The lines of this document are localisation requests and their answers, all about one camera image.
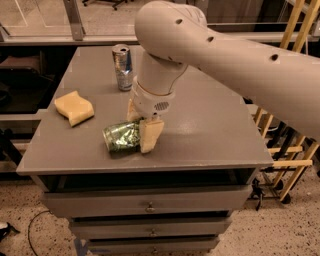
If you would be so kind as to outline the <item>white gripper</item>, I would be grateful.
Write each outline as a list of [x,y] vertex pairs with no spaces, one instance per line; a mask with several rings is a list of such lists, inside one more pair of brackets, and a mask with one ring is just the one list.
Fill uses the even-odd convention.
[[[147,92],[137,78],[133,79],[130,99],[128,101],[127,120],[134,121],[141,117],[151,118],[166,114],[173,102],[175,93],[168,95],[155,95]],[[139,123],[140,151],[152,151],[164,128],[161,118],[144,119]]]

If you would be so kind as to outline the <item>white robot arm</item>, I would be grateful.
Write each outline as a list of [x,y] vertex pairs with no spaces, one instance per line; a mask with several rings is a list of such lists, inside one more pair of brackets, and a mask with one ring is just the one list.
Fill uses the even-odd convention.
[[135,35],[144,49],[131,96],[139,116],[166,113],[174,83],[192,66],[320,141],[317,58],[213,31],[200,9],[166,1],[140,8]]

